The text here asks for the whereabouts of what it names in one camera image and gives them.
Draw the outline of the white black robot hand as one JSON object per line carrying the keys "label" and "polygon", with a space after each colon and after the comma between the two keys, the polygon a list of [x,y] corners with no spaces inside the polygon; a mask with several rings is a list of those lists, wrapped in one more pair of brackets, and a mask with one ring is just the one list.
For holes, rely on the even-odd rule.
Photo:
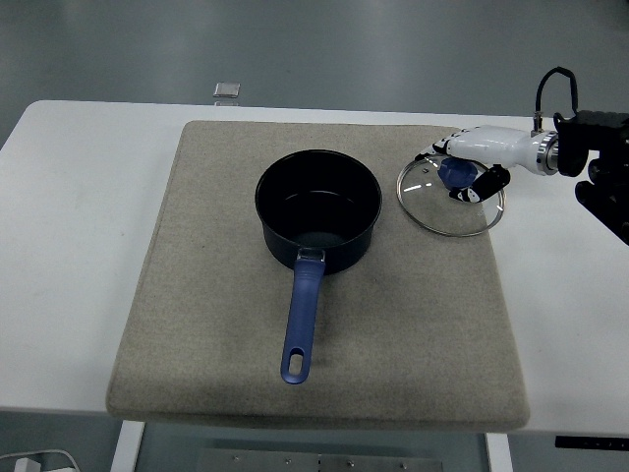
{"label": "white black robot hand", "polygon": [[521,166],[537,175],[551,175],[556,135],[531,135],[504,127],[481,126],[455,132],[426,147],[415,158],[437,172],[448,196],[477,204],[510,183],[509,169]]}

